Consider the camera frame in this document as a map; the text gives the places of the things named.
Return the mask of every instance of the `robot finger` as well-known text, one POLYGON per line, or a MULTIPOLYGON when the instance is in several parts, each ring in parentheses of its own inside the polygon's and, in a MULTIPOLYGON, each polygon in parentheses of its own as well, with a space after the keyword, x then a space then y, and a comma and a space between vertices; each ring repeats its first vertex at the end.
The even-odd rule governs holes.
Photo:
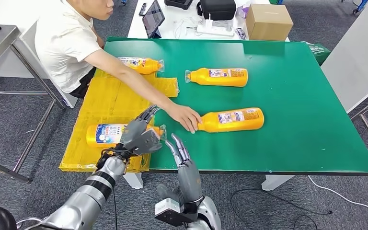
POLYGON ((144 118, 146 121, 147 121, 147 123, 149 123, 149 121, 151 120, 151 118, 157 113, 157 111, 159 111, 160 110, 160 108, 157 108, 157 107, 155 107, 155 108, 153 108, 150 112, 149 112, 149 114, 144 118))
POLYGON ((175 146, 166 140, 166 145, 169 147, 170 151, 172 152, 172 155, 174 156, 175 163, 177 164, 177 168, 180 167, 180 165, 183 164, 183 159, 181 158, 181 155, 178 153, 175 146))
POLYGON ((144 119, 149 114, 149 111, 153 110, 155 107, 156 107, 155 104, 150 106, 145 111, 143 111, 139 116, 137 116, 136 119, 144 119))
POLYGON ((188 153, 187 148, 185 147, 183 141, 174 133, 172 133, 172 138, 176 142, 178 151, 180 152, 180 155, 183 157, 183 160, 184 161, 189 160, 190 154, 188 153))

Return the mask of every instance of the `black case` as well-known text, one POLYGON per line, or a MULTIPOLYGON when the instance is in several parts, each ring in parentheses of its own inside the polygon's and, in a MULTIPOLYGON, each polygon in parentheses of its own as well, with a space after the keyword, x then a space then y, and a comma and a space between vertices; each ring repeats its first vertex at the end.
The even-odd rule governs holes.
POLYGON ((183 10, 188 10, 193 0, 164 0, 166 6, 175 6, 183 10))
POLYGON ((211 20, 231 20, 235 16, 236 3, 235 0, 200 0, 197 4, 197 13, 211 20))

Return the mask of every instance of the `cardboard box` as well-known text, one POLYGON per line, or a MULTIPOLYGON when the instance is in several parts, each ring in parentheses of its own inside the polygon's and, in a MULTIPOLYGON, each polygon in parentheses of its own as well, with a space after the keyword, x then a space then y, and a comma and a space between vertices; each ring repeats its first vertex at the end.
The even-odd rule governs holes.
POLYGON ((285 41, 292 27, 284 5, 250 5, 246 17, 249 40, 285 41))

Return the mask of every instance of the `gray carpet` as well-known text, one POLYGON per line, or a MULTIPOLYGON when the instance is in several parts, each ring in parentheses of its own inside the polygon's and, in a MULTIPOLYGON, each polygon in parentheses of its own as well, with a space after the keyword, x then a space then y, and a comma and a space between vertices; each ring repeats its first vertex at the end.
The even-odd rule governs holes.
MULTIPOLYGON (((350 14, 354 6, 337 0, 287 0, 295 26, 291 40, 319 42, 329 48, 355 19, 350 14), (326 28, 321 21, 326 20, 326 28)), ((126 36, 136 2, 128 0, 125 7, 116 7, 112 18, 106 22, 95 21, 101 36, 126 36)), ((26 90, 40 87, 32 79, 0 78, 0 89, 26 90)), ((0 95, 0 163, 13 167, 50 99, 48 96, 0 95)), ((51 113, 41 135, 27 158, 21 173, 31 176, 31 184, 22 184, 0 174, 0 206, 10 210, 17 219, 27 216, 45 217, 61 206, 83 183, 88 173, 61 172, 58 165, 67 146, 81 101, 75 109, 51 113)), ((361 121, 355 126, 368 147, 368 131, 361 121)), ((344 196, 368 205, 368 177, 314 176, 320 185, 332 188, 344 196)), ((115 190, 117 197, 118 229, 152 230, 174 229, 153 218, 154 204, 158 202, 156 186, 163 182, 173 188, 177 184, 175 174, 144 173, 145 187, 134 190, 120 179, 115 190)), ((306 176, 296 176, 274 190, 272 194, 316 212, 331 215, 314 215, 274 199, 259 191, 245 191, 233 198, 238 189, 259 188, 264 181, 261 175, 203 174, 205 194, 216 202, 223 229, 227 230, 291 230, 300 215, 311 217, 321 230, 368 229, 368 209, 347 203, 335 194, 315 187, 306 176)), ((114 208, 112 199, 106 204, 95 223, 95 230, 113 230, 114 208)), ((314 230, 307 217, 300 218, 295 229, 314 230)))

